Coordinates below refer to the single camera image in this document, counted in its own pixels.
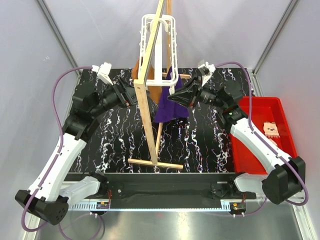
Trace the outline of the purple sock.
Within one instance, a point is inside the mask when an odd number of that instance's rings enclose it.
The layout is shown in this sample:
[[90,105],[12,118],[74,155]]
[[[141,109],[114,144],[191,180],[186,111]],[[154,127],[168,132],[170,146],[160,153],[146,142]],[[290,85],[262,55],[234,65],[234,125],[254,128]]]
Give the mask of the purple sock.
[[189,112],[186,107],[168,100],[168,96],[170,95],[169,89],[168,86],[162,87],[158,109],[154,117],[156,123],[166,123],[173,119],[189,117]]

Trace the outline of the white plastic clip hanger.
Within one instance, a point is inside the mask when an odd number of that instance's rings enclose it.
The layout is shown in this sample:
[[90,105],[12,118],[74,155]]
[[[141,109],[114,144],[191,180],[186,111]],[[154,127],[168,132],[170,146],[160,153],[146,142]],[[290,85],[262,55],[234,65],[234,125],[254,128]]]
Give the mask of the white plastic clip hanger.
[[[171,67],[169,79],[163,79],[163,60]],[[169,87],[169,94],[175,93],[179,80],[176,20],[163,14],[156,20],[155,14],[145,14],[141,18],[138,74],[149,74],[149,67],[154,68],[154,79],[145,78],[147,87]]]

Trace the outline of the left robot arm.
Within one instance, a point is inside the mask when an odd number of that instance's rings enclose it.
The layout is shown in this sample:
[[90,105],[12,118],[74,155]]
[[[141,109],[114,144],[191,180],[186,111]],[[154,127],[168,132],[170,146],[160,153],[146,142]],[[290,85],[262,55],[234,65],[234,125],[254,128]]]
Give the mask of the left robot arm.
[[100,125],[99,116],[115,106],[127,108],[136,103],[135,88],[120,77],[102,93],[98,93],[91,82],[78,84],[54,152],[34,183],[15,195],[24,213],[55,226],[66,216],[69,207],[86,197],[103,198],[108,193],[108,179],[102,173],[91,173],[66,188],[62,188],[62,184],[73,162]]

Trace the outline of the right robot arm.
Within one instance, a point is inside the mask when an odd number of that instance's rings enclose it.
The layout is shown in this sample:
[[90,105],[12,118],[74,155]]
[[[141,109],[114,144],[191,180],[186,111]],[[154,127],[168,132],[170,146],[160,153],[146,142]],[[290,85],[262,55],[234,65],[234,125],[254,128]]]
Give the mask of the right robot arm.
[[306,204],[309,193],[305,184],[305,161],[281,150],[253,124],[251,116],[239,106],[243,97],[236,81],[228,81],[216,90],[204,86],[200,77],[194,77],[169,95],[168,100],[186,108],[196,103],[217,107],[218,124],[244,144],[263,166],[266,174],[241,172],[234,175],[227,185],[230,197],[236,199],[246,192],[263,194],[278,205],[303,191],[305,198],[300,204]]

